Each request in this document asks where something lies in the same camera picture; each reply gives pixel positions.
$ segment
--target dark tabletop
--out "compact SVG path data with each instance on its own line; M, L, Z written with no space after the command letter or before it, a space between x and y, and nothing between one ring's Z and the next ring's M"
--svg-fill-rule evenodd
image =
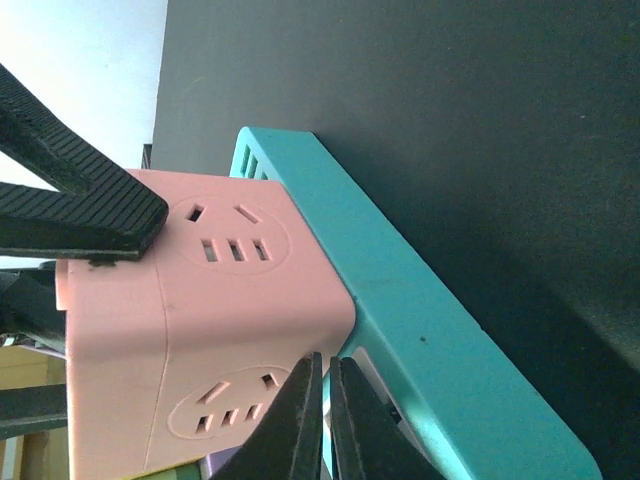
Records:
M640 478L637 0L169 1L153 167L226 175L244 125L313 131Z

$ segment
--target pink socket cube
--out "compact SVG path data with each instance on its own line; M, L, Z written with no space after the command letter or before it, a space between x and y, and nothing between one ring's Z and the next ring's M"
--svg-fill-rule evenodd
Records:
M135 477L242 444L298 359L328 362L355 320L279 183L131 173L170 205L147 255L57 267L73 479Z

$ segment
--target wooden floor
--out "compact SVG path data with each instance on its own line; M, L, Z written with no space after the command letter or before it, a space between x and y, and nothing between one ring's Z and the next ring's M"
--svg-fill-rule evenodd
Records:
M65 362L21 348L0 348L0 390L65 383ZM14 480L69 478L67 429L61 428L0 442L0 473L13 466ZM5 456L13 455L14 460Z

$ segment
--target pink plastic surface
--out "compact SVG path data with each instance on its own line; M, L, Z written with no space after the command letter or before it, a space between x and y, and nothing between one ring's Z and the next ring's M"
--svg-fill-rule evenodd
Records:
M353 302L284 188L141 170L167 200L140 262L60 262L73 479L133 477L243 443L296 361L327 362Z

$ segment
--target teal power strip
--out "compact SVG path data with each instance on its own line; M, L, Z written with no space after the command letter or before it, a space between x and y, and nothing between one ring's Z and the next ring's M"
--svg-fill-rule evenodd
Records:
M602 478L579 439L313 134L246 127L230 175L285 185L356 305L340 355L366 350L446 478ZM329 442L325 434L325 459Z

